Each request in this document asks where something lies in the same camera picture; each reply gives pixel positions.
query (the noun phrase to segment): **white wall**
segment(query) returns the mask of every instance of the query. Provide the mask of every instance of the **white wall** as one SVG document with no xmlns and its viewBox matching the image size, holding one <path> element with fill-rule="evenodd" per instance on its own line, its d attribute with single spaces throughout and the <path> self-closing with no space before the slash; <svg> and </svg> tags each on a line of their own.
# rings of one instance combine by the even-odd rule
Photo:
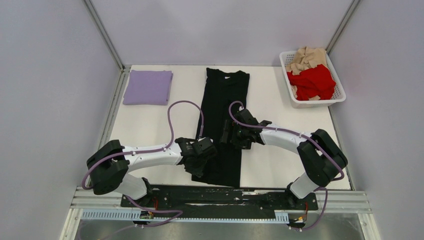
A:
<svg viewBox="0 0 424 240">
<path fill-rule="evenodd" d="M 331 54 L 349 169 L 384 240 L 424 238 L 424 1 L 362 1 Z"/>
<path fill-rule="evenodd" d="M 326 47 L 351 0 L 93 0 L 124 64 L 280 66 Z"/>
<path fill-rule="evenodd" d="M 118 68 L 81 0 L 0 2 L 0 239 L 59 237 Z"/>
</svg>

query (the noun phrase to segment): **white plastic basket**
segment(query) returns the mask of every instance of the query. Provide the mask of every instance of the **white plastic basket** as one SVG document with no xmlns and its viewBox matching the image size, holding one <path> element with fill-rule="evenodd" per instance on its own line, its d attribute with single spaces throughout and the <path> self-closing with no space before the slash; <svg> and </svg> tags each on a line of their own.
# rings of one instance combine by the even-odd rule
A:
<svg viewBox="0 0 424 240">
<path fill-rule="evenodd" d="M 292 62 L 293 58 L 295 57 L 296 51 L 283 51 L 279 55 L 279 60 L 281 61 L 282 66 L 282 72 L 284 73 L 285 83 L 287 85 L 288 91 L 290 93 L 290 101 L 291 106 L 295 109 L 302 109 L 302 108 L 313 108 L 313 107 L 327 107 L 334 103 L 343 102 L 346 100 L 346 94 L 345 90 L 342 87 L 342 84 L 340 83 L 340 79 L 337 76 L 336 70 L 334 69 L 334 66 L 329 58 L 329 56 L 326 54 L 327 59 L 327 68 L 330 70 L 331 77 L 335 82 L 334 87 L 334 94 L 332 95 L 330 100 L 314 100 L 314 101 L 299 101 L 295 98 L 293 95 L 292 88 L 290 87 L 290 81 L 289 77 L 287 76 L 287 71 L 285 66 L 287 66 L 289 63 Z"/>
</svg>

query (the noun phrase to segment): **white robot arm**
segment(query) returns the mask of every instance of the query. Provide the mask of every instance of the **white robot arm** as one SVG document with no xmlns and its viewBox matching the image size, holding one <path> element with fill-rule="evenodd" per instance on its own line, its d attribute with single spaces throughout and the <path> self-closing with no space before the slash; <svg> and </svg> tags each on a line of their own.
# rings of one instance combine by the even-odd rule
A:
<svg viewBox="0 0 424 240">
<path fill-rule="evenodd" d="M 222 143 L 230 143 L 245 150 L 250 149 L 252 143 L 272 145 L 300 156 L 305 173 L 287 186 L 293 201 L 305 198 L 320 187 L 326 187 L 339 173 L 343 174 L 342 169 L 348 164 L 337 144 L 322 129 L 300 133 L 281 128 L 267 120 L 259 123 L 247 109 L 241 109 L 232 117 L 234 121 L 225 122 L 220 140 Z"/>
<path fill-rule="evenodd" d="M 119 140 L 109 141 L 87 160 L 90 169 L 103 158 L 116 155 L 90 173 L 94 194 L 117 192 L 138 200 L 151 189 L 147 179 L 135 177 L 130 172 L 159 165 L 184 165 L 186 172 L 200 177 L 208 159 L 217 153 L 208 137 L 199 140 L 180 137 L 166 146 L 131 147 L 121 146 Z"/>
<path fill-rule="evenodd" d="M 252 143 L 272 145 L 300 156 L 305 173 L 287 186 L 293 201 L 327 186 L 348 164 L 342 151 L 322 129 L 301 134 L 287 129 L 281 131 L 270 121 L 258 123 L 247 109 L 237 112 L 234 117 L 245 125 L 226 121 L 221 143 L 233 144 L 244 150 L 250 149 Z M 317 152 L 317 144 L 330 159 Z M 216 154 L 217 150 L 208 137 L 200 140 L 180 137 L 171 145 L 148 147 L 121 146 L 119 140 L 112 140 L 87 160 L 87 167 L 90 169 L 97 162 L 102 162 L 89 174 L 94 194 L 115 191 L 139 200 L 151 191 L 150 185 L 147 179 L 134 177 L 130 172 L 158 165 L 184 165 L 186 172 L 201 176 L 207 160 Z M 116 157 L 102 161 L 111 155 Z"/>
</svg>

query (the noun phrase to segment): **red cloth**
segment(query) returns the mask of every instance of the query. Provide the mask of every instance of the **red cloth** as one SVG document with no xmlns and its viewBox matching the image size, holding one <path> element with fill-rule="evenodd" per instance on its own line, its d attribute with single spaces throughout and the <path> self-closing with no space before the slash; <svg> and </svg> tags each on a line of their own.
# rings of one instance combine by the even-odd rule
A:
<svg viewBox="0 0 424 240">
<path fill-rule="evenodd" d="M 297 86 L 296 99 L 299 101 L 308 101 L 317 95 L 321 100 L 329 100 L 334 94 L 336 82 L 328 68 L 322 64 L 303 70 L 300 75 L 288 72 L 287 76 L 290 84 Z"/>
</svg>

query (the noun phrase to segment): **folded purple shirt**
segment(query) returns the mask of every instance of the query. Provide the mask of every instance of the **folded purple shirt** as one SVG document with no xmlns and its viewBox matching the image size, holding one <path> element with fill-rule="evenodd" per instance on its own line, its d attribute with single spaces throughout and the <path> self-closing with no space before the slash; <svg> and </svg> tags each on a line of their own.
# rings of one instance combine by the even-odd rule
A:
<svg viewBox="0 0 424 240">
<path fill-rule="evenodd" d="M 134 71 L 123 95 L 124 105 L 167 105 L 170 98 L 172 71 Z"/>
</svg>

